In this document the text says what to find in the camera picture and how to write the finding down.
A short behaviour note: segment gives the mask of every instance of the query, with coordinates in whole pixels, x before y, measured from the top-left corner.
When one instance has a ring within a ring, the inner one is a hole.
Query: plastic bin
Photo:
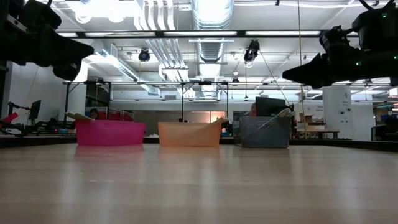
[[[218,147],[221,123],[159,122],[162,147]]]
[[[278,123],[258,129],[272,117],[241,117],[235,143],[241,147],[287,148],[290,140],[291,118],[280,118]]]
[[[76,121],[80,146],[132,146],[144,141],[145,124],[131,121]]]

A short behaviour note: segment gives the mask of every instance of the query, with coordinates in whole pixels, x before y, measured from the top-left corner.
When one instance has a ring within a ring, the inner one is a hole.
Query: pink basket
[[[80,146],[132,146],[142,144],[145,124],[131,121],[76,121]]]

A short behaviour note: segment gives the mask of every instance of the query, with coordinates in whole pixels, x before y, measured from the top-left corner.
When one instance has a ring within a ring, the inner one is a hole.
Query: person
[[[94,120],[98,119],[98,110],[96,108],[90,110],[90,118]]]
[[[256,103],[251,105],[249,116],[256,116]]]

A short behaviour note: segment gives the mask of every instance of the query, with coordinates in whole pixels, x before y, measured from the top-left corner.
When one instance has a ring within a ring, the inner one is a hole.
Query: metal frame
[[[200,84],[200,82],[111,82],[112,85],[178,85],[178,84]],[[220,84],[220,85],[272,85],[277,86],[276,82],[239,82],[239,83],[232,83],[232,82],[212,82],[211,84]],[[284,86],[301,86],[301,83],[296,82],[279,82],[279,85]],[[389,83],[334,83],[333,86],[391,86]]]
[[[279,34],[271,35],[266,32],[302,32],[302,35]],[[127,31],[75,31],[60,32],[60,35],[72,39],[173,39],[173,38],[319,38],[327,30],[127,30]]]
[[[69,94],[79,85],[79,84],[84,84],[84,85],[96,85],[96,83],[85,83],[85,82],[64,82],[63,84],[67,85],[67,95],[65,97],[65,113],[68,112],[68,104],[69,104]],[[112,91],[113,91],[113,86],[112,82],[104,82],[104,84],[108,84],[108,106],[106,107],[106,119],[109,117],[109,108],[111,107],[111,101],[112,101]],[[67,117],[63,117],[63,126],[67,124]]]
[[[189,84],[190,86],[184,90],[184,86],[186,84]],[[181,119],[184,120],[184,93],[186,93],[194,84],[199,84],[200,82],[186,82],[186,83],[181,83],[181,89],[182,89],[182,95],[181,95]],[[226,93],[226,115],[228,117],[228,113],[229,113],[229,96],[228,96],[228,91],[229,91],[229,83],[228,82],[212,82],[212,84],[216,84],[218,87],[221,88],[222,91],[224,91]]]

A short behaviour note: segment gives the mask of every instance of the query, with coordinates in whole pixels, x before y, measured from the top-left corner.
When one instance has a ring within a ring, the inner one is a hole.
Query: desk
[[[298,133],[304,133],[304,129],[298,129]],[[308,133],[318,133],[318,138],[323,139],[323,134],[324,133],[333,133],[333,138],[337,139],[338,138],[338,133],[340,132],[339,130],[331,130],[331,129],[324,129],[324,130],[307,130]]]

